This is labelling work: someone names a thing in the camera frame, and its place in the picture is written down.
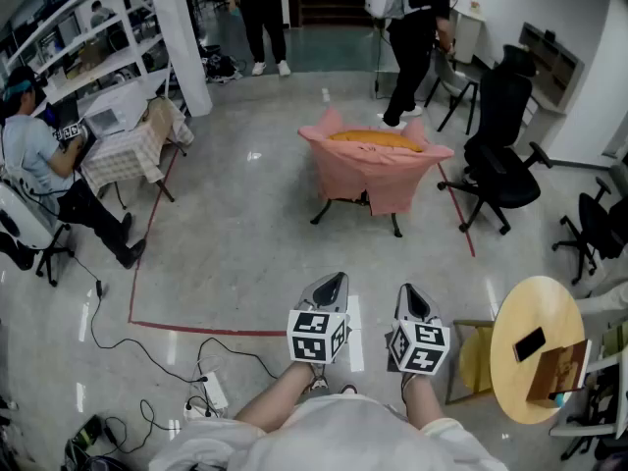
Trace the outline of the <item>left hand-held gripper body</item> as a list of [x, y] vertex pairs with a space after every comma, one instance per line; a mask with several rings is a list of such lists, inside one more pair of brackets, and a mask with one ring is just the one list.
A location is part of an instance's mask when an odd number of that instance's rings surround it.
[[309, 285], [289, 311], [287, 339], [290, 359], [331, 364], [347, 342], [348, 275], [332, 273]]

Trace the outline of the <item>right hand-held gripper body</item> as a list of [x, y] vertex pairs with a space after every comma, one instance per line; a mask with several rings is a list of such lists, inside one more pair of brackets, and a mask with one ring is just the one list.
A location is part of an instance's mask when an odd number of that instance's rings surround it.
[[450, 329], [437, 303], [411, 283], [399, 289], [392, 330], [385, 339], [388, 372], [435, 376], [450, 350]]

